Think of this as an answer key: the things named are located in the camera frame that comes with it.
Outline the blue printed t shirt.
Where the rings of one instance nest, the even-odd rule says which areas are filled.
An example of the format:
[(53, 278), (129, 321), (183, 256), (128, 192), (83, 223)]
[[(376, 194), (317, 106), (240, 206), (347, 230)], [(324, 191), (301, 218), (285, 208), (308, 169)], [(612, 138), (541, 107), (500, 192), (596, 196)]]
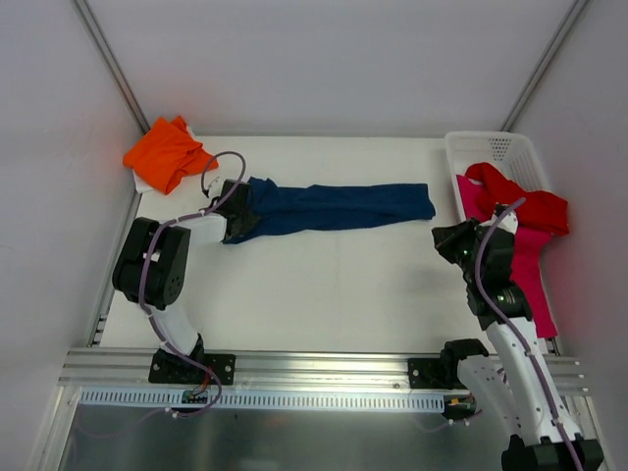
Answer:
[(436, 208), (425, 183), (366, 186), (279, 186), (251, 177), (257, 226), (239, 244), (260, 236), (306, 231), (372, 229), (408, 221), (430, 221)]

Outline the red t shirt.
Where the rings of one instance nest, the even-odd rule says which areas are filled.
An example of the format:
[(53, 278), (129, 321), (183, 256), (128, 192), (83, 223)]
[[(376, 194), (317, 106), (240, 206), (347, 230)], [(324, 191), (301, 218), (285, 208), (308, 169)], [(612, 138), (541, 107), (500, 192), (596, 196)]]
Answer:
[(471, 165), (464, 176), (480, 184), (476, 205), (484, 214), (490, 215), (498, 205), (509, 206), (524, 198), (515, 210), (521, 225), (555, 236), (569, 234), (565, 199), (544, 190), (526, 191), (488, 162)]

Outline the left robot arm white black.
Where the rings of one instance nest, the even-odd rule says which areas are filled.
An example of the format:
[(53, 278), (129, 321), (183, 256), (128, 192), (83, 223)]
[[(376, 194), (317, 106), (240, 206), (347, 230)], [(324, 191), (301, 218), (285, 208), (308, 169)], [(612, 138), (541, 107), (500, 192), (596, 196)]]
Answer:
[(192, 326), (179, 297), (192, 248), (232, 241), (250, 232), (259, 218), (252, 211), (250, 183), (227, 180), (210, 206), (161, 223), (136, 218), (112, 275), (113, 288), (146, 315), (160, 340), (159, 351), (185, 383), (204, 374), (202, 335)]

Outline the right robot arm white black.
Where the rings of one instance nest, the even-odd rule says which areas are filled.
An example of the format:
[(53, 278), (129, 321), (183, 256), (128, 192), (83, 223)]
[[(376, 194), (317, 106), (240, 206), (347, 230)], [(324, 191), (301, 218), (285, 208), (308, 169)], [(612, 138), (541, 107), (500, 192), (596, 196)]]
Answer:
[(467, 304), (496, 350), (503, 371), (489, 364), (477, 339), (451, 340), (439, 374), (451, 388), (466, 387), (482, 410), (491, 409), (508, 433), (504, 470), (598, 470), (604, 456), (568, 412), (540, 351), (532, 311), (513, 281), (517, 223), (470, 219), (434, 228), (437, 252), (462, 272)]

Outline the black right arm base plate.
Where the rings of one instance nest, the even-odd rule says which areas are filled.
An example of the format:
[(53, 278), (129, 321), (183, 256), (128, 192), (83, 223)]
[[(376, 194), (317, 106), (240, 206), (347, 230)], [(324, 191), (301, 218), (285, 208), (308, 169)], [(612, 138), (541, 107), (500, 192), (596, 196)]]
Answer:
[(440, 358), (408, 358), (407, 377), (412, 390), (461, 390), (453, 367)]

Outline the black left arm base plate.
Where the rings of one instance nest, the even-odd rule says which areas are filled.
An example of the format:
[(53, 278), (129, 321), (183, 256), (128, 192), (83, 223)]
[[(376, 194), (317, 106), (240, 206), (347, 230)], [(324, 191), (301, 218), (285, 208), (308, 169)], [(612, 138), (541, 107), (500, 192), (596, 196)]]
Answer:
[[(236, 357), (232, 354), (203, 352), (196, 362), (213, 372), (221, 384), (231, 386), (236, 372)], [(172, 353), (158, 349), (152, 356), (148, 382), (157, 385), (200, 386), (205, 380), (216, 381), (203, 369), (191, 365)]]

